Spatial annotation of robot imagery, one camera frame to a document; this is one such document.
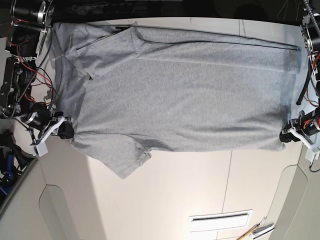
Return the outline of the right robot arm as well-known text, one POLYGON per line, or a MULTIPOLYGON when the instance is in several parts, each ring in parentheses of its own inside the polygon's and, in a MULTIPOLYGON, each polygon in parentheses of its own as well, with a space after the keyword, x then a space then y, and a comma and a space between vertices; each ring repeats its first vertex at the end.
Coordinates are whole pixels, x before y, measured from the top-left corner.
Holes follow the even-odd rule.
POLYGON ((35 145, 48 136, 63 140, 74 136, 72 118, 55 111, 54 99, 58 93, 42 68, 50 51, 36 64, 45 40, 53 42, 54 7, 51 0, 14 0, 6 35, 5 50, 11 56, 6 59, 0 87, 0 117, 7 120, 19 117, 30 134, 38 130, 38 137, 32 139, 35 145))

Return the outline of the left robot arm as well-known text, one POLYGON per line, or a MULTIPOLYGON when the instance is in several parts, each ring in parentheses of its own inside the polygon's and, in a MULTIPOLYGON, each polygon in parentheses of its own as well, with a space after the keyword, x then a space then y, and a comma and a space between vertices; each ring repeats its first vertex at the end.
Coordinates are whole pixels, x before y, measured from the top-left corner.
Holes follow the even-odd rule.
POLYGON ((309 113, 300 111, 297 118, 291 119, 282 129, 279 139, 283 143, 301 141, 307 149, 317 154, 320 152, 320 101, 309 98, 309 85, 315 96, 320 97, 320 4, 304 0, 304 16, 301 22, 301 34, 307 51, 306 79, 297 98, 300 106, 306 100, 314 110, 309 113))

